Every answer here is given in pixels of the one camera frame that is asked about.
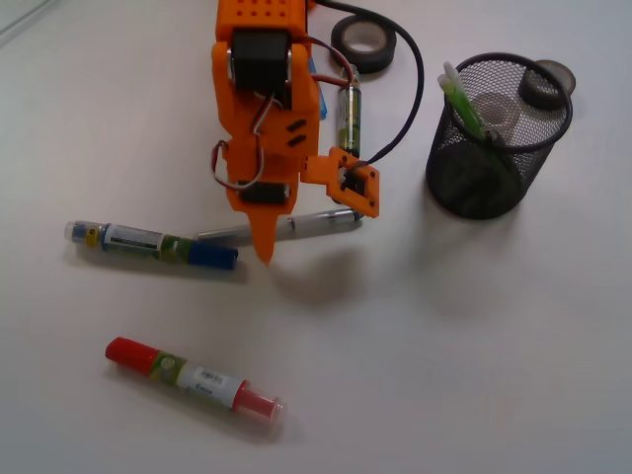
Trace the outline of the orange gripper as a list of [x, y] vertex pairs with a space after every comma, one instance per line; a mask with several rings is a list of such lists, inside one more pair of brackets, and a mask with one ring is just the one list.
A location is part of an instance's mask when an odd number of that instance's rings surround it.
[[218, 119], [230, 135], [219, 153], [226, 161], [233, 210], [248, 215], [252, 243], [266, 266], [273, 258], [277, 224], [296, 202], [305, 160], [318, 154], [319, 90], [308, 68], [308, 50], [291, 48], [291, 107], [267, 105], [261, 93], [240, 91], [229, 79], [232, 51], [213, 46], [212, 74]]

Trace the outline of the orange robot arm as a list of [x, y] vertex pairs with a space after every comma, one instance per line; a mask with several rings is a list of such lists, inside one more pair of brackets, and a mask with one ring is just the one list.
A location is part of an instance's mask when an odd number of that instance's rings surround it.
[[304, 1], [221, 1], [212, 78], [228, 133], [211, 152], [232, 208], [247, 215], [260, 260], [271, 261], [278, 219], [292, 212], [305, 159], [318, 151], [320, 91], [309, 69]]

